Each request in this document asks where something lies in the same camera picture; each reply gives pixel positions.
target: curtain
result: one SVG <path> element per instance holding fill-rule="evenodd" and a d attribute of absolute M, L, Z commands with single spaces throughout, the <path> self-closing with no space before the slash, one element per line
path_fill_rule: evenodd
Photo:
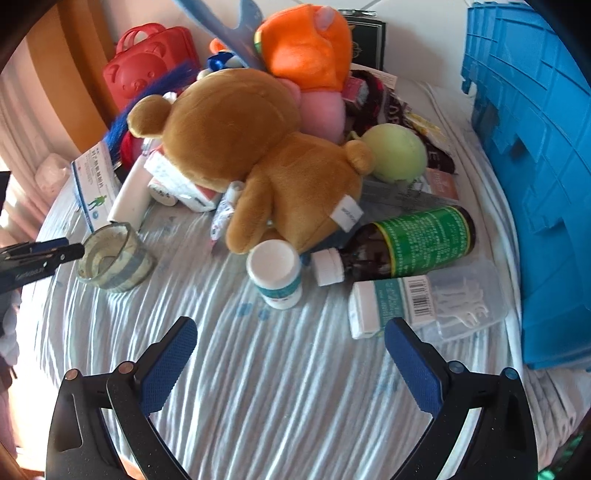
<path fill-rule="evenodd" d="M 51 200 L 39 189 L 35 172 L 51 150 L 13 57 L 0 74 L 0 167 L 4 163 L 12 172 L 0 217 L 0 247 L 37 237 Z"/>

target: blue bristles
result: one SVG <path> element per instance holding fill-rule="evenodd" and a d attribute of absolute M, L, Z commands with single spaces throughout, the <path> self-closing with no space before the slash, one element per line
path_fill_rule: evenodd
<path fill-rule="evenodd" d="M 185 319 L 174 339 L 142 382 L 140 408 L 144 415 L 160 411 L 197 345 L 197 325 Z"/>
<path fill-rule="evenodd" d="M 390 320 L 384 329 L 386 350 L 398 367 L 418 407 L 436 417 L 443 407 L 441 382 L 396 322 L 404 326 L 404 320 L 394 319 Z"/>
<path fill-rule="evenodd" d="M 142 93 L 129 103 L 125 110 L 113 121 L 111 128 L 103 138 L 109 148 L 113 165 L 119 161 L 121 142 L 129 130 L 127 127 L 127 115 L 135 104 L 149 95 L 164 95 L 165 93 L 179 90 L 195 81 L 198 73 L 199 69 L 193 63 L 184 62 L 148 85 Z"/>

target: blue brush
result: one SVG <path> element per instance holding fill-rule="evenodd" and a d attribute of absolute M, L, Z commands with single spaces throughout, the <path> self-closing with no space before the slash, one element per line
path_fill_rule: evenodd
<path fill-rule="evenodd" d="M 418 407 L 436 417 L 449 387 L 447 363 L 429 343 L 424 343 L 404 319 L 390 320 L 384 343 Z"/>
<path fill-rule="evenodd" d="M 162 410 L 196 345 L 197 325 L 181 317 L 162 340 L 150 345 L 140 357 L 135 378 L 141 386 L 139 407 L 144 415 Z"/>
<path fill-rule="evenodd" d="M 138 103 L 142 98 L 149 95 L 164 95 L 168 92 L 173 92 L 186 87 L 190 83 L 195 81 L 199 69 L 191 62 L 184 62 L 178 67 L 170 70 L 170 72 L 161 76 L 159 79 L 150 83 L 136 98 L 131 100 L 129 105 L 123 110 L 113 121 L 111 128 L 103 138 L 109 148 L 111 154 L 111 162 L 115 165 L 120 158 L 121 142 L 123 137 L 128 132 L 127 116 L 131 109 Z"/>

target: pink plush toy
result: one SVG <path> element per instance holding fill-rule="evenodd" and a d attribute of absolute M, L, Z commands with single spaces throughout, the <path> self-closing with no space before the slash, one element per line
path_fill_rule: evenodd
<path fill-rule="evenodd" d="M 340 92 L 302 92 L 291 80 L 279 79 L 289 88 L 300 107 L 301 128 L 304 134 L 341 144 L 345 130 L 345 102 Z"/>

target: blue plastic handle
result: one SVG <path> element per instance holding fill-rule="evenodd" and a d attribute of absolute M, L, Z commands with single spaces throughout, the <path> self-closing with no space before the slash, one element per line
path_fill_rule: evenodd
<path fill-rule="evenodd" d="M 421 342 L 404 319 L 393 319 L 386 324 L 384 343 L 418 407 L 436 417 L 443 407 L 443 385 L 424 350 L 433 347 Z M 438 367 L 445 364 L 443 359 L 441 362 Z"/>
<path fill-rule="evenodd" d="M 217 37 L 245 67 L 265 70 L 255 50 L 255 33 L 262 24 L 262 12 L 252 0 L 240 1 L 240 20 L 236 28 L 224 25 L 202 0 L 175 0 L 210 35 Z"/>

